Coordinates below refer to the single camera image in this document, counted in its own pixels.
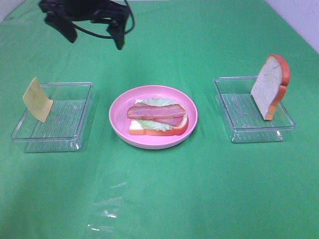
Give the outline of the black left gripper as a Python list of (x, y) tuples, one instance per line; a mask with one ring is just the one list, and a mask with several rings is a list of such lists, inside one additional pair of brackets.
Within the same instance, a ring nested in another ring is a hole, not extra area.
[(108, 19), (107, 32), (116, 48), (125, 44), (125, 27), (129, 7), (112, 0), (41, 0), (39, 7), (48, 13), (44, 22), (60, 32), (69, 42), (77, 38), (75, 27), (69, 21)]

